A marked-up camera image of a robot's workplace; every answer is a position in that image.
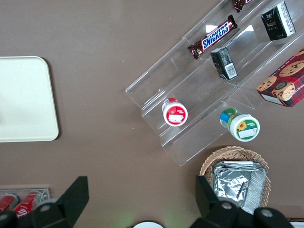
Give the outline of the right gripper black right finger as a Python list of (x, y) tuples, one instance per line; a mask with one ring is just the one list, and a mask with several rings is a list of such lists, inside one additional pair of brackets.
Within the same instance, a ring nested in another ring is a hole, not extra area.
[(253, 215), (246, 213), (235, 203), (220, 201), (204, 176), (195, 179), (195, 197), (201, 217), (193, 228), (253, 228)]

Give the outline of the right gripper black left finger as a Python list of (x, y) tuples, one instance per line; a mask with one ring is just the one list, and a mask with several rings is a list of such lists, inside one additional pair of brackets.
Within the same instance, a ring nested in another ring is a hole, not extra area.
[(89, 201), (88, 178), (79, 176), (54, 203), (44, 203), (31, 213), (34, 228), (72, 228)]

